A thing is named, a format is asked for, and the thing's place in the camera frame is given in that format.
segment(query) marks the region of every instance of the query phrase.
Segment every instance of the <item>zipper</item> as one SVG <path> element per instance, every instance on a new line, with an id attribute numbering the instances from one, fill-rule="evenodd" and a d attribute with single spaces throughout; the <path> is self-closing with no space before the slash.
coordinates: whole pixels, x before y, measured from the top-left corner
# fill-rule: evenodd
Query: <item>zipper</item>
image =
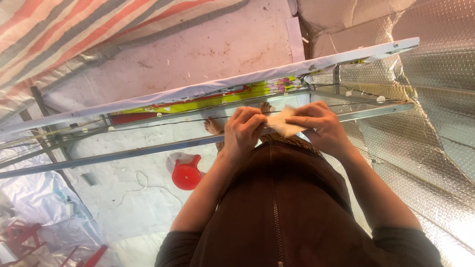
<path id="1" fill-rule="evenodd" d="M 279 254 L 278 267 L 284 267 L 284 247 L 282 246 L 282 236 L 280 235 L 279 212 L 277 210 L 276 188 L 272 180 L 272 205 L 274 206 L 275 235 L 277 237 L 277 252 Z"/>

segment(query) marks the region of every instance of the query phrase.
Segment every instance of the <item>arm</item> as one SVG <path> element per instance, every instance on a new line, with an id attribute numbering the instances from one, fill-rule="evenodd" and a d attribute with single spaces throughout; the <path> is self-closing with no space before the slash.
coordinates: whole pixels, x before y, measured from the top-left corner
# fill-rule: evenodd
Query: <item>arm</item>
<path id="1" fill-rule="evenodd" d="M 287 122 L 308 128 L 303 133 L 312 144 L 341 162 L 371 229 L 394 227 L 422 230 L 407 205 L 352 145 L 337 115 L 323 101 L 298 108 L 296 114 L 299 116 L 291 117 Z"/>
<path id="2" fill-rule="evenodd" d="M 238 162 L 249 155 L 264 128 L 267 117 L 258 108 L 240 107 L 224 126 L 224 148 L 208 173 L 191 193 L 173 221 L 170 231 L 201 233 L 213 216 Z"/>

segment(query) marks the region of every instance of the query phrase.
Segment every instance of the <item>dirty white floor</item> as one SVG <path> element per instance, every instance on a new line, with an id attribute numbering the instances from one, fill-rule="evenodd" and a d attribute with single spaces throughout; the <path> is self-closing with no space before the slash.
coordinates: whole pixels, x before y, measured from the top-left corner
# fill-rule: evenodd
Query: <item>dirty white floor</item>
<path id="1" fill-rule="evenodd" d="M 287 0 L 251 0 L 236 12 L 123 51 L 114 60 L 67 81 L 46 95 L 45 103 L 61 112 L 77 110 L 290 64 L 292 56 L 285 48 L 288 44 L 285 20 L 288 18 L 291 14 Z M 288 97 L 271 104 L 277 110 L 285 104 L 305 104 L 305 97 L 298 99 Z M 39 113 L 35 107 L 29 112 L 34 118 Z M 188 119 L 229 116 L 232 112 L 234 109 L 218 114 L 194 115 Z M 205 135 L 208 133 L 204 131 L 202 122 L 110 132 L 76 143 L 71 155 L 76 159 Z M 150 188 L 126 193 L 120 205 L 101 211 L 95 219 L 124 266 L 153 266 L 171 222 L 190 194 L 190 191 L 176 188 L 171 181 L 174 161 L 179 157 L 189 160 L 200 154 L 202 159 L 198 168 L 206 172 L 216 152 L 216 147 L 210 144 L 77 167 L 65 172 L 95 217 L 98 211 L 116 205 L 126 191 L 142 189 L 135 181 L 136 172 L 143 172 L 148 177 Z M 95 185 L 88 186 L 80 177 L 83 173 L 87 173 Z M 138 179 L 141 185 L 145 184 L 141 174 L 138 174 Z M 71 227 L 84 220 L 72 218 Z"/>

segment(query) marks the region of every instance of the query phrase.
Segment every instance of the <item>person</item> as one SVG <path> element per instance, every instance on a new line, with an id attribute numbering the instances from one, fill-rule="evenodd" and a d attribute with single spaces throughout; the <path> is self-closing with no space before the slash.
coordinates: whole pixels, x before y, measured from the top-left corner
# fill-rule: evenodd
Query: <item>person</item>
<path id="1" fill-rule="evenodd" d="M 173 221 L 156 267 L 442 266 L 412 211 L 368 165 L 323 101 L 287 123 L 311 143 L 262 135 L 270 104 L 240 107 L 222 128 L 218 155 Z M 255 148 L 258 139 L 263 142 Z M 344 167 L 372 238 L 356 223 Z"/>

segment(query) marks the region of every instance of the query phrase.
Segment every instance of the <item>hand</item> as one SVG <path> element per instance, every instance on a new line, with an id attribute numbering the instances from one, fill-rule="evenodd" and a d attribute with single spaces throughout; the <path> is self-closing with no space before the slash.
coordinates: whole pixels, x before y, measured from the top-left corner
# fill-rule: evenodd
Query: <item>hand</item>
<path id="1" fill-rule="evenodd" d="M 337 160 L 353 151 L 354 146 L 346 136 L 340 120 L 325 102 L 317 101 L 297 108 L 295 115 L 286 122 L 308 128 L 302 133 L 318 150 Z"/>
<path id="2" fill-rule="evenodd" d="M 255 107 L 239 107 L 224 125 L 224 147 L 226 157 L 238 161 L 246 157 L 255 147 L 267 117 Z"/>

